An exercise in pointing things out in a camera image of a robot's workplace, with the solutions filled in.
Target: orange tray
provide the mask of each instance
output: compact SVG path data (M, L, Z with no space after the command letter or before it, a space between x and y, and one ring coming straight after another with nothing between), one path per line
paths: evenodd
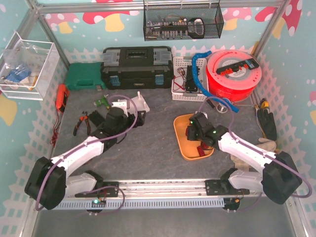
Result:
M189 118L193 114L189 115L181 115L176 117L173 122L174 131L176 132L179 148L181 151L181 155L186 160L197 160L204 159L211 156L214 152L214 149L210 151L204 151L205 156L200 157L198 154L197 147L200 145L200 141L189 141L186 136L186 129L190 124Z

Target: black toolbox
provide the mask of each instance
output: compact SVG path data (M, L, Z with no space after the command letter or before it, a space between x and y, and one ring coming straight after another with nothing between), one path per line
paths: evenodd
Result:
M171 48L106 48L101 80L110 90L170 88L174 77Z

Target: red round container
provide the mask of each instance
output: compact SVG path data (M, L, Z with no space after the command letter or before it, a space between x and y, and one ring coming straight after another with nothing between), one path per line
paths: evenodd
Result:
M238 50L221 50L211 54L206 67L209 92L232 102L246 99L261 79L260 67L253 70L242 68L236 73L225 76L218 75L216 70L251 57Z

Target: white tool holder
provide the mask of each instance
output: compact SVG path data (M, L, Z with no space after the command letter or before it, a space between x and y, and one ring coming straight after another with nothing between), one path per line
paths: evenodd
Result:
M43 100L59 61L58 51L52 42L24 40L19 35L18 37L20 39L12 48L12 52L19 57L18 54L22 54L23 49L23 58L28 59L25 64L30 67L32 73L28 76L27 83L10 82L5 80L5 77L11 68L4 64L0 71L0 90L7 98Z
M186 92L185 90L179 88L177 84L183 85L184 87L184 80L182 77L179 77L180 74L177 72L178 68L183 68L187 74L187 67L192 65L192 57L173 57L173 72L175 79L172 80L172 100L182 100L182 101L204 101L206 96L202 94L199 90L197 92ZM205 89L208 90L208 80L206 75L206 65L207 61L205 58L199 58L197 60L197 66L199 68L198 79L203 85Z
M137 111L146 111L147 113L149 112L150 109L139 91L137 92L137 96L132 98L132 101L135 103ZM113 102L112 107L121 108L126 116L128 116L128 113L130 113L137 117L134 106L127 100L118 100L117 102Z

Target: beige glove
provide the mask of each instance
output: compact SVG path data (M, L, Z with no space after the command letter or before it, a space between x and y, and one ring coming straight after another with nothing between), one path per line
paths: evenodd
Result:
M261 142L261 144L257 145L257 147L264 149L266 151L274 152L277 148L277 144L275 141L271 141L266 138L259 138L259 142ZM243 171L249 171L249 164L247 164L246 162L240 160L239 158L233 155L231 155L231 160L235 163L235 168Z

